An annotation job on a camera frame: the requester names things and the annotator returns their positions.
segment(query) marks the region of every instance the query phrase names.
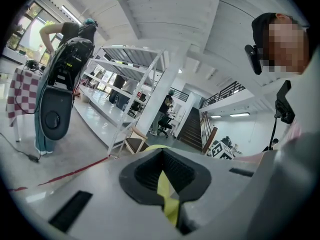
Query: desk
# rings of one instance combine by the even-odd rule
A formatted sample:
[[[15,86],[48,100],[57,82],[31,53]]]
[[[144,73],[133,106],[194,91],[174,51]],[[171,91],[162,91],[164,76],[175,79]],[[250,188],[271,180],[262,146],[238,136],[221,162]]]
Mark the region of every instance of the desk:
[[[12,75],[5,111],[9,118],[9,126],[13,127],[16,142],[21,140],[18,131],[17,116],[25,115],[25,112],[35,112],[40,78],[41,75],[39,71],[32,72],[27,70],[27,67],[24,65],[18,66]]]
[[[19,64],[25,65],[28,59],[28,56],[20,54],[16,50],[12,50],[8,47],[3,48],[2,56],[9,58]]]

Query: black railing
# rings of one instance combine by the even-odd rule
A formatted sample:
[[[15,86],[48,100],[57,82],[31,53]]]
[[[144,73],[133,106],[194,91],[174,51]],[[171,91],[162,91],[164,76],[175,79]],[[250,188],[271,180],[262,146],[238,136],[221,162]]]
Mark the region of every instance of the black railing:
[[[186,94],[186,93],[184,93],[184,92],[182,92],[182,91],[179,91],[179,90],[177,90],[177,89],[175,89],[175,88],[170,88],[170,90],[173,90],[174,91],[174,94],[172,95],[173,97],[176,97],[176,98],[178,98],[179,100],[182,100],[183,102],[186,102],[187,101],[187,99],[189,98],[189,95],[188,94]]]
[[[243,85],[238,83],[237,81],[234,81],[232,84],[221,90],[219,93],[213,95],[212,97],[206,99],[203,101],[201,108],[204,108],[206,106],[209,106],[213,103],[216,103],[218,101],[221,101],[231,95],[234,95],[243,89],[246,89]]]

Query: white ceiling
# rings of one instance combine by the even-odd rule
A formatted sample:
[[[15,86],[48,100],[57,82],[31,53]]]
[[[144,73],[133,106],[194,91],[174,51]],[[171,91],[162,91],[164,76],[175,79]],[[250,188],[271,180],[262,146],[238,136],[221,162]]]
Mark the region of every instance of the white ceiling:
[[[113,45],[167,48],[191,43],[194,52],[222,59],[232,75],[221,68],[187,58],[178,77],[215,94],[238,76],[262,87],[281,75],[254,75],[244,47],[254,44],[251,22],[266,12],[281,12],[305,22],[289,0],[68,0],[78,13],[99,23],[99,33]]]

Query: white pillar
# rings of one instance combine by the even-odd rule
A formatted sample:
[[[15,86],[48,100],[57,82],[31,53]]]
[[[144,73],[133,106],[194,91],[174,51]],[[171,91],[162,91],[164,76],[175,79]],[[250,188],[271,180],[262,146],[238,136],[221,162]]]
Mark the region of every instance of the white pillar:
[[[168,68],[164,71],[161,79],[156,85],[151,97],[149,98],[148,103],[145,106],[142,115],[136,124],[136,127],[144,135],[148,133],[149,127],[154,121],[161,104],[168,94],[170,87],[178,74],[179,69],[183,67],[189,47],[190,44],[185,43],[177,49],[175,54],[172,56]]]

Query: black slot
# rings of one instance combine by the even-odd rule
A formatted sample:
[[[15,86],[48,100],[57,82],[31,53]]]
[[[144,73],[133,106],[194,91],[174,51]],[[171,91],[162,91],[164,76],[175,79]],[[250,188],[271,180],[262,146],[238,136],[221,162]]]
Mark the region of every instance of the black slot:
[[[119,182],[122,189],[138,203],[163,206],[163,197],[157,194],[162,171],[179,195],[181,204],[199,199],[211,183],[207,168],[167,148],[155,149],[128,164],[121,171]]]
[[[244,169],[239,169],[239,168],[231,168],[229,172],[234,173],[234,174],[239,174],[242,176],[247,176],[247,177],[252,177],[254,173],[249,170],[244,170]]]
[[[62,232],[67,232],[85,208],[93,194],[78,191],[58,212],[49,223]]]

